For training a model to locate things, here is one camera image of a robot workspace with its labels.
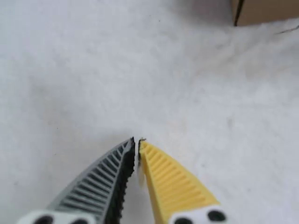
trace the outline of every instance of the white fabric surface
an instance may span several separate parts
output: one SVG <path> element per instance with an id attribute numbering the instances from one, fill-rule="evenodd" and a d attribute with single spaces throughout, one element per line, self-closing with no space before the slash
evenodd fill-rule
<path id="1" fill-rule="evenodd" d="M 232 26 L 224 0 L 2 0 L 0 223 L 146 137 L 240 224 L 299 210 L 299 20 Z M 152 224 L 129 183 L 122 224 Z"/>

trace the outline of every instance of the black rubber edge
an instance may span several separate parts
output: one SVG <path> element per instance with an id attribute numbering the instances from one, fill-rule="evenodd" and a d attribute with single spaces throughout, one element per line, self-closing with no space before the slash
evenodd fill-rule
<path id="1" fill-rule="evenodd" d="M 126 152 L 121 163 L 120 172 L 117 176 L 117 181 L 110 200 L 110 205 L 106 213 L 106 224 L 119 224 L 121 211 L 123 210 L 124 196 L 126 194 L 128 178 L 134 171 L 135 161 L 135 142 L 131 138 L 131 148 Z"/>

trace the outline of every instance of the small debris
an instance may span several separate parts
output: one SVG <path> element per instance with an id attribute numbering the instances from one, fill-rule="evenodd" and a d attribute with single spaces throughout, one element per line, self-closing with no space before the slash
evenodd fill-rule
<path id="1" fill-rule="evenodd" d="M 299 29 L 299 25 L 298 25 L 298 26 L 296 26 L 295 28 L 292 28 L 292 29 L 286 29 L 286 30 L 284 30 L 284 31 L 281 31 L 281 32 L 279 32 L 279 33 L 276 33 L 276 34 L 284 34 L 284 33 L 289 33 L 289 32 L 292 32 L 292 31 L 294 31 L 294 30 L 296 30 L 296 29 Z"/>

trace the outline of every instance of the brown cardboard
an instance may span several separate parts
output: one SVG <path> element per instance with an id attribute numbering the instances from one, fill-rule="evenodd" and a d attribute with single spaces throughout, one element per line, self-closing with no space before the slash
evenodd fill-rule
<path id="1" fill-rule="evenodd" d="M 231 0 L 235 26 L 299 17 L 299 0 Z"/>

